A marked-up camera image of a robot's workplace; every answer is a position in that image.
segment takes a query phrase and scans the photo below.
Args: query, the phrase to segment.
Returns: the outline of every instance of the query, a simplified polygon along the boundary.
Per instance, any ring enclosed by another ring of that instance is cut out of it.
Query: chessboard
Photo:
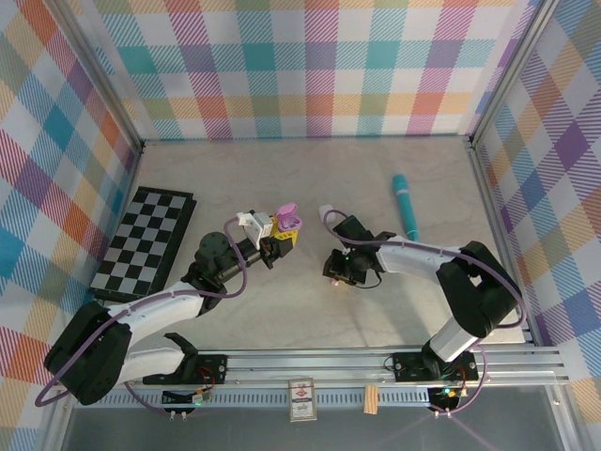
[[[128,303],[164,289],[196,201],[139,187],[92,280],[96,299]]]

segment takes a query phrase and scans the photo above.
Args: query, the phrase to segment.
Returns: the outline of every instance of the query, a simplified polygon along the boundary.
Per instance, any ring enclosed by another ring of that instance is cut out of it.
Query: metal rail
[[[395,382],[384,361],[395,352],[419,352],[418,347],[386,347],[324,350],[207,350],[203,354],[226,354],[227,377],[219,389],[283,389],[289,380],[313,378],[316,388],[440,387],[448,382]],[[555,385],[568,382],[556,348],[524,345],[485,346],[488,360],[487,386]],[[482,372],[483,359],[475,352]],[[144,389],[182,390],[186,385],[144,385]]]

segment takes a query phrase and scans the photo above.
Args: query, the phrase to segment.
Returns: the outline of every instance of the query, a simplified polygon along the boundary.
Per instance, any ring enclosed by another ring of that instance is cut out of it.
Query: small wooden piece
[[[376,385],[365,386],[365,405],[363,406],[363,413],[369,413],[370,415],[378,414],[378,396],[379,388]]]

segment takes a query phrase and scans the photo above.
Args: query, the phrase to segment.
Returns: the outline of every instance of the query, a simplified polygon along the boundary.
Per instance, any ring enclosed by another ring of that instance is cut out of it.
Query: colorful plaid backdrop
[[[0,449],[29,450],[42,359],[85,300],[133,152],[41,0],[0,0]]]
[[[140,133],[188,139],[465,132],[537,1],[69,3]]]
[[[601,449],[601,2],[563,0],[482,156],[536,322]]]

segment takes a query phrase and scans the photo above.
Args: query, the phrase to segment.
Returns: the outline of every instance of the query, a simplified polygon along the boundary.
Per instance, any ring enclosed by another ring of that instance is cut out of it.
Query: purple cable
[[[470,399],[468,399],[468,402],[466,402],[463,406],[459,406],[456,409],[453,409],[452,411],[450,411],[450,413],[461,412],[464,409],[467,409],[468,406],[470,406],[473,403],[473,401],[476,400],[476,398],[478,397],[478,395],[480,395],[480,392],[482,392],[482,388],[485,385],[486,374],[488,373],[488,358],[486,357],[485,350],[480,345],[473,346],[471,348],[472,349],[477,349],[477,350],[480,351],[480,353],[482,354],[482,360],[485,363],[485,367],[482,370],[482,376],[480,377],[480,381],[478,382],[478,386],[476,387],[476,391],[473,392],[473,395],[471,395]],[[441,409],[440,407],[437,407],[435,405],[432,405],[432,407],[434,409],[436,409],[437,411],[439,411],[439,412],[447,413],[447,411],[445,411],[444,409]]]
[[[421,242],[415,242],[415,241],[357,241],[357,240],[349,240],[348,238],[342,237],[342,236],[338,235],[336,232],[334,232],[334,230],[332,229],[332,227],[330,227],[330,225],[326,222],[327,217],[330,214],[332,214],[332,213],[340,214],[340,215],[342,215],[345,218],[347,218],[348,215],[346,213],[340,211],[340,210],[328,210],[323,215],[323,225],[328,229],[328,231],[334,237],[336,237],[338,240],[340,240],[342,242],[347,242],[348,244],[354,244],[356,246],[372,245],[372,246],[411,247],[413,249],[420,249],[422,251],[431,252],[432,254],[442,254],[442,255],[447,256],[447,257],[461,258],[462,260],[467,261],[469,264],[477,266],[478,268],[480,268],[480,269],[488,272],[495,279],[497,279],[497,281],[501,285],[503,285],[503,287],[507,291],[509,291],[509,293],[516,299],[517,304],[519,305],[519,314],[520,314],[519,319],[516,322],[512,322],[511,324],[500,324],[499,326],[497,326],[497,329],[513,329],[514,327],[521,326],[524,322],[526,322],[526,317],[527,317],[527,314],[526,314],[526,304],[524,304],[524,300],[519,295],[519,293],[517,292],[517,290],[509,282],[507,282],[507,280],[503,276],[501,276],[498,272],[496,272],[495,270],[493,270],[492,268],[490,268],[488,265],[486,265],[482,261],[477,260],[476,258],[473,258],[473,257],[470,257],[470,256],[466,256],[465,254],[461,254],[459,252],[450,251],[448,249],[441,249],[441,248],[436,247],[436,246],[430,246],[428,244],[423,244]]]
[[[85,350],[87,350],[90,347],[90,345],[92,343],[94,343],[94,341],[106,329],[108,329],[113,323],[119,321],[120,319],[122,319],[123,317],[128,315],[130,312],[135,312],[138,308],[143,307],[144,305],[148,305],[149,303],[155,303],[156,301],[161,301],[166,298],[180,296],[180,295],[183,295],[183,296],[200,295],[200,296],[210,296],[212,298],[220,298],[220,299],[231,299],[231,298],[235,298],[236,296],[239,296],[242,293],[242,291],[244,291],[244,289],[246,289],[248,273],[247,273],[246,262],[244,261],[244,257],[242,256],[242,253],[240,252],[238,246],[236,245],[236,242],[234,241],[234,239],[232,238],[232,236],[228,230],[228,227],[230,225],[237,223],[237,222],[238,222],[238,218],[232,218],[229,221],[227,221],[223,225],[223,233],[225,234],[225,236],[227,237],[227,240],[229,241],[230,245],[234,249],[234,252],[236,253],[236,257],[238,258],[240,268],[242,269],[242,285],[238,291],[236,291],[235,293],[231,293],[231,294],[219,294],[219,293],[212,293],[210,291],[201,291],[201,290],[195,290],[195,289],[182,289],[180,291],[174,291],[173,293],[166,292],[166,293],[156,294],[154,296],[149,296],[147,298],[144,298],[142,301],[135,303],[134,305],[132,305],[130,307],[130,310],[123,310],[122,312],[118,313],[114,317],[111,317],[108,321],[104,322],[96,331],[94,331],[94,333],[92,333],[91,336],[89,336],[87,338],[87,340],[84,342],[84,344],[82,346],[80,346],[80,348],[77,351],[75,351],[75,353],[71,356],[70,359],[67,360],[65,365],[58,370],[58,372],[54,375],[54,377],[50,380],[50,382],[48,382],[46,384],[46,386],[41,389],[38,396],[36,397],[36,401],[35,401],[36,407],[47,406],[48,404],[56,402],[58,399],[61,399],[69,394],[68,391],[65,391],[63,393],[58,394],[55,397],[51,397],[50,399],[43,399],[48,394],[48,392],[50,392],[50,390],[52,390],[52,388],[56,384],[59,383],[60,378],[62,378],[65,375],[65,373],[67,371],[69,371],[69,369],[75,364],[77,359],[79,359],[84,354]],[[126,383],[126,388],[130,391],[130,393],[132,392],[132,389],[129,387],[129,385],[127,383]],[[136,400],[138,400],[138,402],[142,403],[145,407],[149,407],[149,408],[152,407],[152,406],[148,406],[145,402],[143,402],[143,400],[141,400],[140,397],[135,397],[135,398],[136,398]]]

